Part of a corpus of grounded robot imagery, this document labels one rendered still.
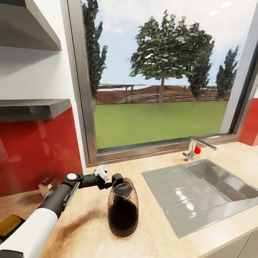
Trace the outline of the bottle of coffee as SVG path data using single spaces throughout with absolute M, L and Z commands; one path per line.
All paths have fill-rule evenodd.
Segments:
M 24 222 L 25 220 L 17 215 L 11 215 L 3 220 L 0 223 L 0 241 L 5 242 Z

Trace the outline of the electric kettle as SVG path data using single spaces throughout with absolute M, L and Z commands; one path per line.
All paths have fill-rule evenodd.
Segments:
M 114 174 L 109 198 L 108 221 L 113 234 L 130 236 L 137 228 L 139 216 L 138 196 L 133 183 L 121 174 Z

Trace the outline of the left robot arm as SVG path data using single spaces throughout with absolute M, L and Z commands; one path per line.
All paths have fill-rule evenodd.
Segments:
M 0 245 L 0 258 L 39 258 L 61 213 L 77 189 L 98 186 L 100 190 L 113 185 L 106 171 L 98 167 L 92 175 L 68 174 L 61 185 L 46 195 L 33 214 Z

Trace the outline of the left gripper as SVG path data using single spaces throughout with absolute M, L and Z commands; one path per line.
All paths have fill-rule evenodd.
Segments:
M 98 188 L 100 190 L 102 190 L 104 188 L 108 189 L 109 187 L 111 187 L 113 185 L 113 182 L 106 183 L 106 180 L 104 180 L 103 178 L 101 178 L 99 176 L 95 176 L 94 173 L 92 175 L 88 175 L 88 176 L 89 176 L 89 179 L 90 179 L 88 187 L 98 186 Z

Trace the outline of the coffee cup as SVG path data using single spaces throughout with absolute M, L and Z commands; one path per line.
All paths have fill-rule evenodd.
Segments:
M 106 165 L 100 165 L 99 167 L 101 167 L 104 171 L 106 171 L 107 172 L 107 170 L 108 170 L 108 167 L 106 166 Z

